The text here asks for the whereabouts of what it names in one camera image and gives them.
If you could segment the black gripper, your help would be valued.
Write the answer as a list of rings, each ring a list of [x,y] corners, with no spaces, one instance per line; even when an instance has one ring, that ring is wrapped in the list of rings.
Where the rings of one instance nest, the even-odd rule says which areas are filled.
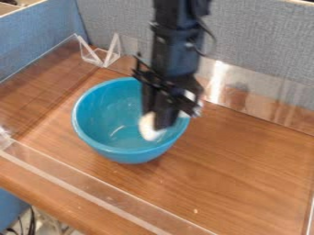
[[[179,111],[198,117],[202,112],[203,88],[194,74],[162,76],[139,57],[135,60],[132,77],[142,83],[142,114],[154,110],[155,129],[171,127]]]

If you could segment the black blue robot arm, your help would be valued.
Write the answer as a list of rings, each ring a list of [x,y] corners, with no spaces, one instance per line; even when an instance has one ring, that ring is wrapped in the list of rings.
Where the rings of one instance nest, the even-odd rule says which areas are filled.
[[[182,113],[196,117],[203,88],[199,69],[203,38],[213,35],[202,18],[213,0],[154,0],[151,61],[136,61],[132,77],[142,83],[142,118],[152,130],[171,127]]]

